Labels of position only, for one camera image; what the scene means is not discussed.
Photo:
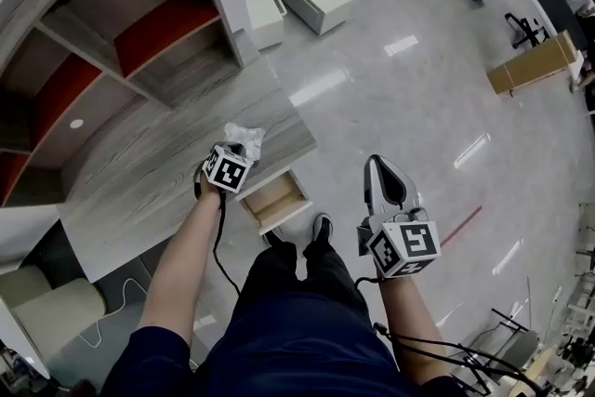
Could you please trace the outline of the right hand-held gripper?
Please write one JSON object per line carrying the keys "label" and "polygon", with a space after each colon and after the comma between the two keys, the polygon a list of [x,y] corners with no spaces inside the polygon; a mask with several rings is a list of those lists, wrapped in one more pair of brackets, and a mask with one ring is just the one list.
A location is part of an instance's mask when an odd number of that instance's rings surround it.
{"label": "right hand-held gripper", "polygon": [[[364,202],[370,218],[356,228],[359,255],[372,257],[382,279],[419,273],[441,255],[436,223],[419,207],[415,183],[383,156],[372,154],[364,165]],[[379,215],[387,203],[408,211]]]}

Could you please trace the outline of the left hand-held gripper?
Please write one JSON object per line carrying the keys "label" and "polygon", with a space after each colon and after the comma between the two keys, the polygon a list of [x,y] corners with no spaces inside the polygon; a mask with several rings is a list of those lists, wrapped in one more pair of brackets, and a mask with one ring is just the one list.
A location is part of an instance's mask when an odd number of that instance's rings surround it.
{"label": "left hand-held gripper", "polygon": [[206,179],[226,192],[238,193],[247,176],[247,159],[227,143],[216,144],[203,164]]}

